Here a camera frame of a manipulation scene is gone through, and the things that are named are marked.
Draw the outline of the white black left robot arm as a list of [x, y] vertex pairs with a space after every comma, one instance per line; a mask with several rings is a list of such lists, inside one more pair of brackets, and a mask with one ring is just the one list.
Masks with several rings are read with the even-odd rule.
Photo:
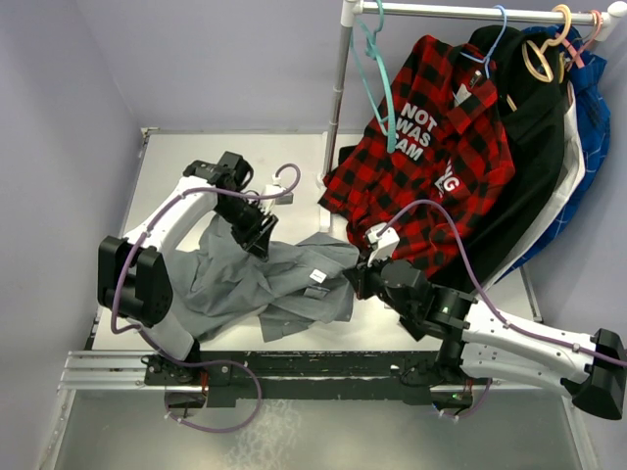
[[246, 188], [254, 175], [239, 154], [225, 152], [217, 163], [194, 161], [182, 172], [173, 191], [139, 226], [123, 237], [106, 237], [98, 249], [97, 301], [111, 312], [111, 329], [139, 332], [168, 358], [167, 371], [180, 384], [198, 379], [202, 370], [197, 340], [171, 310], [173, 289], [166, 254], [206, 214], [230, 227], [244, 252], [267, 260], [270, 234], [277, 223], [271, 208], [285, 189], [273, 176], [261, 194]]

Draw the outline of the grey button-up shirt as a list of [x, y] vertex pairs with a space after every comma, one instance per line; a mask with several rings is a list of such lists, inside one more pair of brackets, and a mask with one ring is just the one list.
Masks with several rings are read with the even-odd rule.
[[[296, 245], [272, 242], [267, 260], [246, 253], [229, 225], [214, 217], [198, 249], [166, 258], [175, 292], [173, 312], [199, 341], [214, 338], [240, 318], [256, 313], [264, 341], [307, 330], [316, 322], [348, 321], [354, 291], [343, 275], [359, 251], [351, 244], [315, 233]], [[327, 275], [321, 284], [314, 269]]]

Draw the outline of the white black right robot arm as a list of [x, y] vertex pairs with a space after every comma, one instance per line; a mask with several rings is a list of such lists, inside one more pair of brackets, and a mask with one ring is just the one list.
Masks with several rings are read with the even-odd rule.
[[618, 334], [575, 333], [503, 313], [487, 301], [431, 283], [404, 260], [362, 261], [344, 272], [357, 297], [375, 297], [411, 337], [440, 340], [437, 375], [497, 379], [568, 398], [579, 410], [618, 421], [626, 394], [626, 351]]

